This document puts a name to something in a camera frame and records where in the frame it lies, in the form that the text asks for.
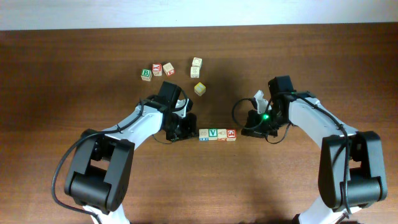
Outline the wooden block number 8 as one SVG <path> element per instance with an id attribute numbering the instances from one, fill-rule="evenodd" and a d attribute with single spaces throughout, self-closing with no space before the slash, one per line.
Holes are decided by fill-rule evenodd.
<path id="1" fill-rule="evenodd" d="M 209 140 L 208 129 L 199 129 L 199 140 L 200 141 L 208 141 Z"/>

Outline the red E wooden block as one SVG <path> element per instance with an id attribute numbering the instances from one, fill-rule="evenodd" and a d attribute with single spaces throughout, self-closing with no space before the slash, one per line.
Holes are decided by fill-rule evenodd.
<path id="1" fill-rule="evenodd" d="M 227 129 L 226 130 L 227 141 L 235 141 L 237 139 L 237 132 L 235 129 Z"/>

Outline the green V wooden block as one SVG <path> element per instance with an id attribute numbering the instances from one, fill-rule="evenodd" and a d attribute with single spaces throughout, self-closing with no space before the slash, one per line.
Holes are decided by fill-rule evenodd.
<path id="1" fill-rule="evenodd" d="M 208 139 L 210 141 L 217 141 L 218 140 L 218 130 L 216 128 L 210 128 L 208 130 Z"/>

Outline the ice cream picture wooden block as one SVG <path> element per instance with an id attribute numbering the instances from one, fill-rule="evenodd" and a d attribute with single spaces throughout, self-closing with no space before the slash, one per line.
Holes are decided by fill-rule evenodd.
<path id="1" fill-rule="evenodd" d="M 217 140 L 219 141 L 227 140 L 226 129 L 217 129 Z"/>

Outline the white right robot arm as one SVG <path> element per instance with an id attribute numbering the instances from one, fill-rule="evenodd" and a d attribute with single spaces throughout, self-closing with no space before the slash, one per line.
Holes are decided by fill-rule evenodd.
<path id="1" fill-rule="evenodd" d="M 248 99 L 242 135 L 277 136 L 280 127 L 299 127 L 320 148 L 319 197 L 292 223 L 341 223 L 352 214 L 386 199 L 388 189 L 381 138 L 358 131 L 330 113 L 309 91 L 282 91 Z"/>

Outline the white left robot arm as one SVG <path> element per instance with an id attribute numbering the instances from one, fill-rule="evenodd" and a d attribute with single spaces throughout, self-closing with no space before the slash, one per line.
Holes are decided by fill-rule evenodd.
<path id="1" fill-rule="evenodd" d="M 73 159 L 64 191 L 94 223 L 128 223 L 122 206 L 131 174 L 134 151 L 163 130 L 168 142 L 194 137 L 197 117 L 192 101 L 152 96 L 117 125 L 95 131 L 87 129 L 67 151 Z"/>

